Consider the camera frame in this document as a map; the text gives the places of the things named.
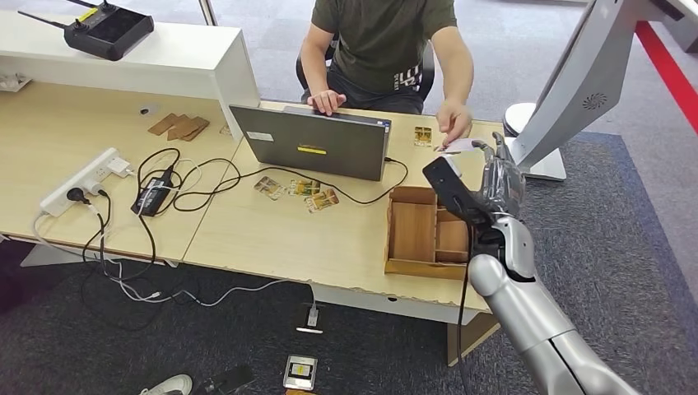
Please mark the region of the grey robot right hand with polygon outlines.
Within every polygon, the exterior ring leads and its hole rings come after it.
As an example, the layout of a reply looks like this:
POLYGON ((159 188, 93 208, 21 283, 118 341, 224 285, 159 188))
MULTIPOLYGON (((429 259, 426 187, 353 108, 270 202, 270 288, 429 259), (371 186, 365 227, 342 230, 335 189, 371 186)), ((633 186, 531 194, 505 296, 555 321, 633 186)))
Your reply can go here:
POLYGON ((496 141, 495 148, 481 140, 472 142, 472 146, 481 150, 485 158, 477 198, 492 212, 517 216, 524 202, 525 177, 516 165, 503 135, 494 132, 492 136, 496 141))

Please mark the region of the person's left hand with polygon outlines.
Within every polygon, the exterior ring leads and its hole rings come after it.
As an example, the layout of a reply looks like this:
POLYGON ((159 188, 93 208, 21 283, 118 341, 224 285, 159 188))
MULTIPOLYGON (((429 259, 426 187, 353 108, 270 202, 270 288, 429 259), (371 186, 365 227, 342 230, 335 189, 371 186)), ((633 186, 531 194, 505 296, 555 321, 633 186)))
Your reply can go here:
POLYGON ((444 140, 440 150, 459 138, 468 137, 472 129, 472 114, 468 107, 457 100, 445 99, 435 116, 444 140))

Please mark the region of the person's right hand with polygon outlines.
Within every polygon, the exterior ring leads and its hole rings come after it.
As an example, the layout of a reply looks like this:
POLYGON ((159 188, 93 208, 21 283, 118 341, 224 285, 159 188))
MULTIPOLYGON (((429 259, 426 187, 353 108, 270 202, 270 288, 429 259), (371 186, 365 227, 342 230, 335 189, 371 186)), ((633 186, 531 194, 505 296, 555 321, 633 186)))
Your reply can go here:
POLYGON ((306 100, 307 105, 312 106, 326 116, 332 116, 346 101, 347 97, 344 94, 339 94, 332 90, 320 91, 315 94, 311 93, 306 100))

